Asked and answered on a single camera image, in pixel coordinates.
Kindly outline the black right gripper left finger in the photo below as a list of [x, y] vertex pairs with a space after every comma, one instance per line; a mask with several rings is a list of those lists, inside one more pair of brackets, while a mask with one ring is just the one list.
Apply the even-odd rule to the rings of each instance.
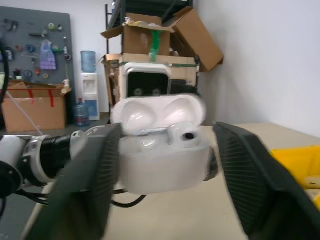
[[120, 171], [119, 124], [100, 127], [58, 174], [21, 240], [102, 240]]

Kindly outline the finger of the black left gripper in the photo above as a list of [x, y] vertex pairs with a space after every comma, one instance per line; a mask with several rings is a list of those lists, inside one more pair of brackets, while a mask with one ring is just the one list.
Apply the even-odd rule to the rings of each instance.
[[215, 150], [211, 147], [209, 152], [209, 164], [208, 164], [208, 175], [205, 178], [205, 182], [214, 179], [219, 173], [219, 165], [216, 157]]

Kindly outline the open cardboard box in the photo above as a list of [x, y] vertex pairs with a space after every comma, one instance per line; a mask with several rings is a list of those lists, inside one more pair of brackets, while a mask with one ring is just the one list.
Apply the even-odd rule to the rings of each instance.
[[162, 31], [158, 55], [168, 56], [171, 34], [175, 31], [172, 27], [162, 26], [162, 19], [157, 16], [127, 13], [122, 25], [104, 31], [101, 35], [108, 40], [121, 36], [124, 54], [149, 55], [153, 41], [152, 30]]

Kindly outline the purple hanging item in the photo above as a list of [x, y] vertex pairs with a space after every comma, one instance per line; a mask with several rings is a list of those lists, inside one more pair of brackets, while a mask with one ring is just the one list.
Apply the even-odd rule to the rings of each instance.
[[45, 39], [40, 47], [40, 69], [55, 71], [57, 69], [55, 54], [51, 48], [52, 43]]

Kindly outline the grey tool pegboard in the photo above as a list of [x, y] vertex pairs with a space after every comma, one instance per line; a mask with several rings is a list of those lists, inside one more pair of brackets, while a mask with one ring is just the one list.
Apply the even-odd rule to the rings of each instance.
[[[9, 76], [37, 84], [62, 84], [72, 89], [66, 97], [68, 122], [76, 103], [71, 16], [68, 13], [0, 6], [0, 39], [8, 55]], [[55, 69], [41, 68], [41, 53], [51, 43]]]

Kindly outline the red-taped cardboard box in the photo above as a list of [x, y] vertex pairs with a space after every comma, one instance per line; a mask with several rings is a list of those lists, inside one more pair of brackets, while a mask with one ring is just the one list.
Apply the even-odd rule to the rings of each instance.
[[68, 119], [66, 98], [71, 92], [63, 84], [10, 80], [2, 104], [7, 132], [64, 129]]

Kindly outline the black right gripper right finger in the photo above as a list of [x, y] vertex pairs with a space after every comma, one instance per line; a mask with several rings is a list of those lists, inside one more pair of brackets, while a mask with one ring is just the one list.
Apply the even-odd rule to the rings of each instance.
[[249, 240], [320, 240], [320, 210], [260, 138], [213, 126], [228, 192]]

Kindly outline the white appliance with black window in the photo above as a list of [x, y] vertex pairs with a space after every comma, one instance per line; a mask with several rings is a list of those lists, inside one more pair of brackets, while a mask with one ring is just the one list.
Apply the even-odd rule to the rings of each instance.
[[121, 63], [118, 76], [120, 99], [169, 95], [172, 87], [171, 73], [165, 64]]

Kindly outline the white earbud charging case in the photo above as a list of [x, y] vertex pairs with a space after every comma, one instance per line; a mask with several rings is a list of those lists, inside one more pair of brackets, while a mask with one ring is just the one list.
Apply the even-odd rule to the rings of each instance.
[[[179, 191], [197, 186], [209, 170], [210, 139], [200, 131], [206, 116], [193, 94], [130, 97], [112, 109], [111, 123], [120, 124], [120, 184], [136, 195]], [[180, 122], [198, 127], [200, 144], [169, 144], [168, 128]]]

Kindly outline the large tilted cardboard box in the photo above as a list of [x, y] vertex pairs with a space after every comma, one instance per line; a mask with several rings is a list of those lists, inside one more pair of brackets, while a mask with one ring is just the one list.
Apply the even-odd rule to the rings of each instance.
[[193, 7], [183, 8], [163, 25], [174, 31], [170, 35], [170, 47], [181, 57], [198, 56], [201, 72], [210, 72], [223, 63], [222, 51]]

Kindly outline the blue water jug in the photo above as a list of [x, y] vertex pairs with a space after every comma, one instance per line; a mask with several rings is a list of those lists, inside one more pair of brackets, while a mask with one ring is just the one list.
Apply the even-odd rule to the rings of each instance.
[[95, 73], [96, 69], [96, 52], [81, 51], [81, 70], [83, 73]]

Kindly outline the green plastic strip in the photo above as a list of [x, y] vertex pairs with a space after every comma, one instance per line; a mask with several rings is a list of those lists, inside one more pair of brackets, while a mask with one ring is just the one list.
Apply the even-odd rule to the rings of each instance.
[[149, 59], [150, 59], [150, 62], [155, 63], [160, 50], [162, 31], [152, 30], [151, 33], [152, 33], [152, 44], [149, 51]]

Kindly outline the black metal shelf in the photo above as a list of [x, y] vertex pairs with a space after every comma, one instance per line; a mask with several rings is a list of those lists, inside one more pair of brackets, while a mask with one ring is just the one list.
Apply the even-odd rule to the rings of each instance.
[[[119, 27], [125, 21], [125, 15], [127, 13], [142, 14], [160, 17], [162, 23], [172, 19], [173, 14], [178, 10], [182, 10], [184, 7], [193, 7], [194, 0], [112, 0], [110, 5], [105, 4], [105, 22], [106, 30], [111, 30], [115, 27]], [[195, 91], [198, 90], [198, 83], [200, 77], [200, 58], [195, 57], [196, 74], [195, 83], [189, 83], [194, 86]], [[108, 67], [104, 67], [107, 93], [109, 98], [109, 108], [116, 104], [116, 96], [113, 93], [115, 83], [109, 79], [107, 75]]]

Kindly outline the white earbud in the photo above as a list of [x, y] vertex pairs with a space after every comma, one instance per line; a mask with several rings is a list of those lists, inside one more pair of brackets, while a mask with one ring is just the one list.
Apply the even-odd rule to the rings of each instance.
[[190, 121], [175, 123], [168, 128], [168, 141], [177, 148], [194, 148], [200, 144], [199, 128]]

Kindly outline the blue water bottle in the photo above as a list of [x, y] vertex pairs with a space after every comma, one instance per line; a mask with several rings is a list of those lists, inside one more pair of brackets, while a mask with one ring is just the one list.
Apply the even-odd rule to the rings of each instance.
[[78, 127], [87, 127], [90, 125], [89, 109], [80, 97], [78, 103], [73, 108], [74, 123]]

